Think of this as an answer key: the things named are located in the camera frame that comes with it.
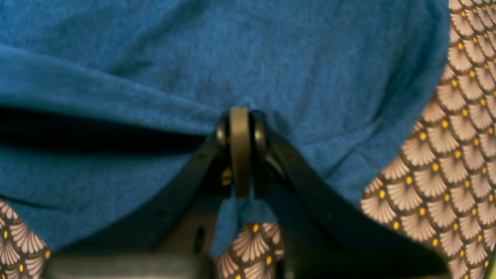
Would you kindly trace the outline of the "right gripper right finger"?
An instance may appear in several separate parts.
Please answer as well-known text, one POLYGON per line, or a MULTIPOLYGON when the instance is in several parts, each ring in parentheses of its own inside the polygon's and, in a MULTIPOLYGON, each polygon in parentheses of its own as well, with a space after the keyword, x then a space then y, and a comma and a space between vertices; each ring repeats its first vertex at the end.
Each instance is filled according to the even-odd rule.
POLYGON ((431 249, 362 214, 326 185, 301 154, 250 113, 254 191, 277 217, 285 255, 277 279, 446 279, 431 249))

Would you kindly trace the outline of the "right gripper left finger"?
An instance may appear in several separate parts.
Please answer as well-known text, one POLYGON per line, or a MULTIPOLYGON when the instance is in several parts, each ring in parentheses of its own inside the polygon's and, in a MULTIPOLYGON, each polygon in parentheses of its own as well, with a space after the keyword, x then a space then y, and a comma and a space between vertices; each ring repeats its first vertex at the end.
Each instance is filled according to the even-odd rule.
POLYGON ((214 279, 205 244, 230 182, 232 113, 172 180, 150 201, 100 233, 67 248, 46 263, 43 279, 214 279))

